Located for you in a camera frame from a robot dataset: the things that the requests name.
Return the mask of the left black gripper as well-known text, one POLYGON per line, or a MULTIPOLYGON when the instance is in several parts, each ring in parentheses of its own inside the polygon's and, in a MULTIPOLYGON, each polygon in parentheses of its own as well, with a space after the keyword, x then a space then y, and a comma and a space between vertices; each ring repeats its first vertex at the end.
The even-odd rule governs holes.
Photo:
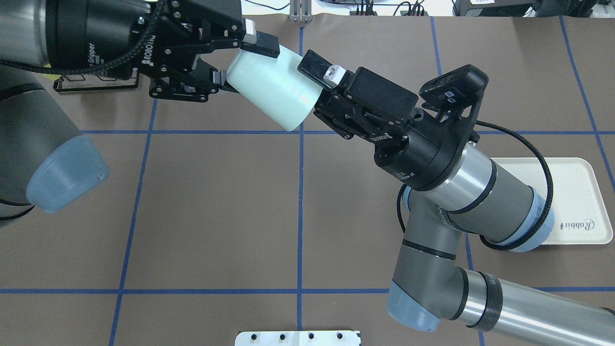
POLYGON ((256 30, 244 18, 239 0, 167 0, 156 29, 140 38, 155 4, 145 0, 48 0, 46 49, 51 68, 63 75, 115 61, 139 47, 136 56, 99 76, 127 80, 133 72, 150 77, 149 94, 160 100, 205 103, 209 96, 239 93, 226 70, 195 59, 190 72, 161 65, 165 51, 178 58, 219 49, 242 49, 270 58, 280 55, 278 37, 256 30))

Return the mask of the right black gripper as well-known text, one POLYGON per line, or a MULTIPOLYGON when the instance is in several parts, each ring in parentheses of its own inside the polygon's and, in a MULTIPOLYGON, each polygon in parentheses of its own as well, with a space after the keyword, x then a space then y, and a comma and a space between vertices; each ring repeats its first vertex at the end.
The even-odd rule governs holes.
POLYGON ((417 94, 360 67, 334 65, 308 50, 298 71, 323 88, 315 115, 345 139, 375 145, 378 167, 419 191, 452 175, 467 142, 475 142, 476 105, 436 112, 418 107, 417 94))

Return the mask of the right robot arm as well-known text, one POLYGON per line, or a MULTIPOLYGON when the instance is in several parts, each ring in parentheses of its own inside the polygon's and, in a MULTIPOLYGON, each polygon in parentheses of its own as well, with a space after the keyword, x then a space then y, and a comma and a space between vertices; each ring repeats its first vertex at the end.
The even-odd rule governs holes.
POLYGON ((594 307, 478 270, 470 235, 493 252, 525 254, 555 225, 552 170, 526 138, 479 120, 489 83, 474 65, 427 81, 418 93, 365 67, 347 70, 308 50, 298 71, 319 86, 314 113, 339 136, 374 146, 376 166, 398 180, 409 219, 387 296, 400 324, 433 332, 459 321, 479 333, 541 346, 612 346, 614 309, 594 307), (546 192, 477 147, 475 127, 519 140, 538 160, 546 192))

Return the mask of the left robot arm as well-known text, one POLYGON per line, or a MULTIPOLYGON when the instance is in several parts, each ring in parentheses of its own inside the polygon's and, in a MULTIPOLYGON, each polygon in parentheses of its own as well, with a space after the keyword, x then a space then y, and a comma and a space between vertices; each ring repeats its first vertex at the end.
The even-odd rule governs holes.
POLYGON ((35 207, 55 213, 109 175, 109 167, 35 74, 151 79, 155 99, 206 102, 236 92, 200 59, 218 49, 277 58, 277 37, 244 18, 239 0, 3 0, 1 225, 35 207))

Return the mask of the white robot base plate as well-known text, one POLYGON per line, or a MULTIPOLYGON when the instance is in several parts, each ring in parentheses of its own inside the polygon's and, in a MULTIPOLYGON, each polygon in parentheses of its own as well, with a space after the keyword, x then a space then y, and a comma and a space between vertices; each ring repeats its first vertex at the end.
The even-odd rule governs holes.
POLYGON ((235 346, 361 346, 360 332, 351 330, 246 331, 235 346))

